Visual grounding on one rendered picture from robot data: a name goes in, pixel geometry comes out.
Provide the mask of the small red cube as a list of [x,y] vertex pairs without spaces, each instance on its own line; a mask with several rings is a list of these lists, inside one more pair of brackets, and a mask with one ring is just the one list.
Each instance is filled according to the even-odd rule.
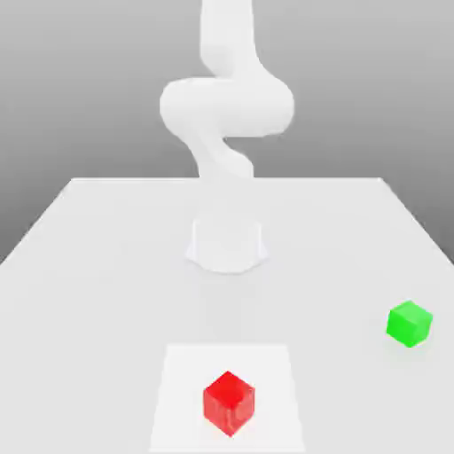
[[253,416],[255,388],[230,371],[203,391],[203,416],[229,437]]

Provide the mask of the small green cube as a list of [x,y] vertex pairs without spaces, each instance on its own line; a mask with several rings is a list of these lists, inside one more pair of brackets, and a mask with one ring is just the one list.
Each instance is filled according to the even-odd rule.
[[424,341],[430,331],[433,314],[413,301],[392,308],[387,317],[386,333],[407,348]]

